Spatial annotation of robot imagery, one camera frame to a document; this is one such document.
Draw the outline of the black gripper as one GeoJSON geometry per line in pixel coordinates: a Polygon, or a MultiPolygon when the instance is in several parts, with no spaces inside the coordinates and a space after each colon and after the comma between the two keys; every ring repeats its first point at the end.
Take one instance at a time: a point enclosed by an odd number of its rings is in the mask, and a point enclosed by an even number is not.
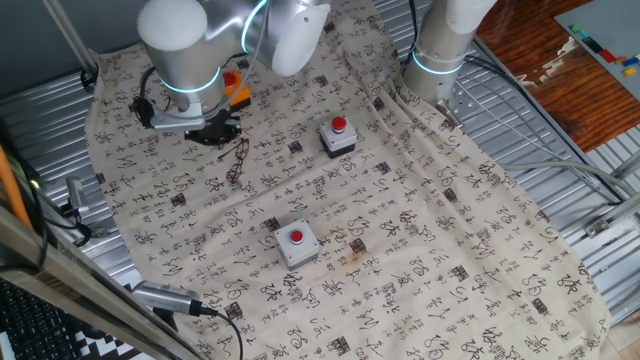
{"type": "Polygon", "coordinates": [[[184,133],[186,140],[206,146],[222,146],[235,140],[242,133],[239,116],[231,116],[227,110],[220,110],[215,116],[205,121],[201,130],[191,130],[184,133]]]}

